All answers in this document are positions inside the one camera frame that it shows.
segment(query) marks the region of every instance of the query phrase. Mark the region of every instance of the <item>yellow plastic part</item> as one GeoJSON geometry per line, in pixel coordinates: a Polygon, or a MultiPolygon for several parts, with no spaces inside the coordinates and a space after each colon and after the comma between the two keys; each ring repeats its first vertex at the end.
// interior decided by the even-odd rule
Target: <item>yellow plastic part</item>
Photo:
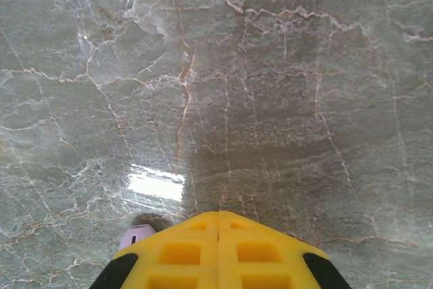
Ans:
{"type": "Polygon", "coordinates": [[[203,213],[119,251],[139,256],[122,289],[320,289],[302,255],[324,252],[227,211],[203,213]]]}

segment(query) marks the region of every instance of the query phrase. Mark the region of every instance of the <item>polished marble surface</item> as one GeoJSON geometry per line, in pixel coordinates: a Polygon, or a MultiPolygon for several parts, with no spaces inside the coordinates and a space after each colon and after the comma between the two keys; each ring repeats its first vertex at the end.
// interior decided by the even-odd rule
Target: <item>polished marble surface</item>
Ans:
{"type": "Polygon", "coordinates": [[[433,288],[433,0],[0,0],[0,287],[208,210],[433,288]]]}

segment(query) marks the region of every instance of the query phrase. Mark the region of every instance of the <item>black rubber corner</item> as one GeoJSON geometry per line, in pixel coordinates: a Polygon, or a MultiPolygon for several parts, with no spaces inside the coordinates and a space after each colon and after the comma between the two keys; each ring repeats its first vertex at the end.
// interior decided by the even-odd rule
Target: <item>black rubber corner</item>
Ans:
{"type": "Polygon", "coordinates": [[[90,289],[120,289],[137,260],[138,255],[134,253],[112,260],[102,270],[90,289]]]}
{"type": "Polygon", "coordinates": [[[314,253],[305,253],[303,257],[321,289],[350,289],[331,261],[314,253]]]}

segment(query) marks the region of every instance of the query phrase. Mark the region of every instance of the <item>rectangular opening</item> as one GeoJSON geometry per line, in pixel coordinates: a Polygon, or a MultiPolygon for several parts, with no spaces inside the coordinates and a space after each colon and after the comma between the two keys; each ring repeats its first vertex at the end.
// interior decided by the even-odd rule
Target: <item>rectangular opening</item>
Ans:
{"type": "Polygon", "coordinates": [[[198,277],[151,275],[146,289],[197,289],[198,277]]]}
{"type": "Polygon", "coordinates": [[[243,274],[242,289],[291,289],[290,278],[286,274],[243,274]]]}
{"type": "Polygon", "coordinates": [[[237,243],[239,262],[281,262],[278,247],[272,242],[248,240],[237,243]]]}
{"type": "Polygon", "coordinates": [[[162,264],[199,265],[202,247],[195,242],[171,242],[162,248],[162,264]]]}

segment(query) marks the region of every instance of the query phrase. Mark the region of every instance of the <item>gray marble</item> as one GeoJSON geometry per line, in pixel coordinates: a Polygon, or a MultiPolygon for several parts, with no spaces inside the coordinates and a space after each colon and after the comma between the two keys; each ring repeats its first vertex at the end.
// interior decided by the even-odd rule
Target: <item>gray marble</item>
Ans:
{"type": "Polygon", "coordinates": [[[433,0],[1,0],[0,287],[225,209],[433,288],[433,0]]]}

